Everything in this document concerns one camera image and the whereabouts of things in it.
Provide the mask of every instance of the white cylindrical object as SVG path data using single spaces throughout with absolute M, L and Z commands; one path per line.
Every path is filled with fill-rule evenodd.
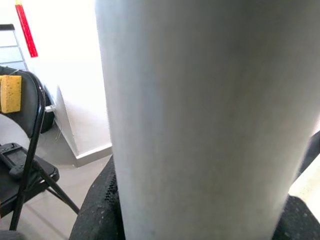
M 320 2 L 97 0 L 127 240 L 269 240 L 320 106 Z

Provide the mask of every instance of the tiled floor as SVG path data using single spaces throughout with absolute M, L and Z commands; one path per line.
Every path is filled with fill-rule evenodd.
M 0 144 L 15 142 L 28 147 L 29 140 L 24 132 L 2 115 L 0 130 Z M 75 157 L 56 126 L 40 136 L 36 154 L 58 167 L 58 184 L 79 207 L 90 185 L 109 160 L 109 157 L 104 157 L 75 167 Z M 0 230 L 9 229 L 11 216 L 9 214 L 0 220 Z M 76 217 L 66 204 L 49 192 L 44 192 L 23 205 L 17 230 L 28 240 L 67 240 Z

